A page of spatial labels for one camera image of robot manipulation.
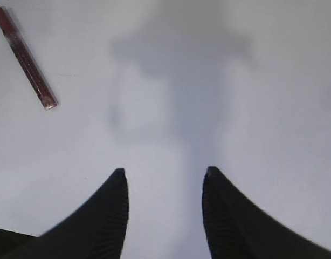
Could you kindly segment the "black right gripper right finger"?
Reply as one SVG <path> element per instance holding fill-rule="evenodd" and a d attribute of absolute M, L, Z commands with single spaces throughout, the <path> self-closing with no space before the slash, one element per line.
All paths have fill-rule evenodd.
<path fill-rule="evenodd" d="M 331 258 L 330 250 L 257 207 L 215 166 L 203 180 L 202 213 L 212 258 Z"/>

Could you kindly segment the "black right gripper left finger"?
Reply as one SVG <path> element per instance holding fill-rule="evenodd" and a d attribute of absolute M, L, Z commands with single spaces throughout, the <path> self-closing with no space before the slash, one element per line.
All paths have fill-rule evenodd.
<path fill-rule="evenodd" d="M 120 258 L 128 218 L 128 183 L 118 168 L 80 208 L 44 234 L 0 229 L 0 258 Z"/>

